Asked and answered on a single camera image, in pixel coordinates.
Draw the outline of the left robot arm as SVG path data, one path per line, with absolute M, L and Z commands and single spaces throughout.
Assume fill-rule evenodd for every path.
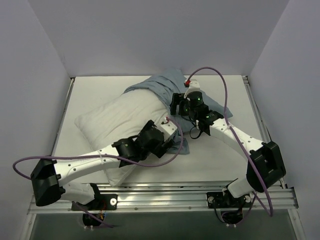
M 140 166 L 149 155 L 161 158 L 173 145 L 177 129 L 170 120 L 160 125 L 149 120 L 137 135 L 122 138 L 96 152 L 72 158 L 42 157 L 30 175 L 36 205 L 44 207 L 65 200 L 97 209 L 101 203 L 97 184 L 74 180 L 102 170 Z

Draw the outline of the white pillow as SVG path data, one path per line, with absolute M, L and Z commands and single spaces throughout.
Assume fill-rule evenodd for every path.
M 160 124 L 167 115 L 166 106 L 155 93 L 137 89 L 79 115 L 74 124 L 91 149 L 97 151 L 120 139 L 136 136 L 149 120 Z

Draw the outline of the blue pillowcase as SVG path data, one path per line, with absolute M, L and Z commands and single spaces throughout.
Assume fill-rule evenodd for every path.
M 157 96 L 157 98 L 164 104 L 164 106 L 170 114 L 170 104 L 172 102 L 173 93 L 185 93 L 185 80 L 186 78 L 182 74 L 181 70 L 175 68 L 167 69 L 158 75 L 153 75 L 140 83 L 129 86 L 127 89 L 125 89 L 124 94 L 135 90 L 149 90 Z M 204 88 L 201 88 L 200 90 L 202 92 L 203 101 L 209 107 L 209 109 L 223 115 L 224 106 L 220 105 L 214 99 L 210 98 L 202 90 L 204 90 Z M 189 132 L 193 127 L 191 122 L 183 119 L 181 116 L 175 115 L 172 118 L 174 118 L 174 121 L 181 126 L 183 133 Z M 168 154 L 175 154 L 180 147 L 180 134 L 176 133 L 174 137 L 175 143 L 167 151 Z M 189 145 L 187 139 L 184 137 L 182 150 L 179 154 L 188 155 L 189 153 Z

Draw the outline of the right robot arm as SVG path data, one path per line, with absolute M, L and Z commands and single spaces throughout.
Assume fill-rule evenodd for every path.
M 250 192 L 264 192 L 286 175 L 279 146 L 263 142 L 227 122 L 226 118 L 209 109 L 200 91 L 188 95 L 174 93 L 170 103 L 171 115 L 186 117 L 202 133 L 215 137 L 240 154 L 247 161 L 246 174 L 226 186 L 223 203 L 234 206 L 240 197 Z

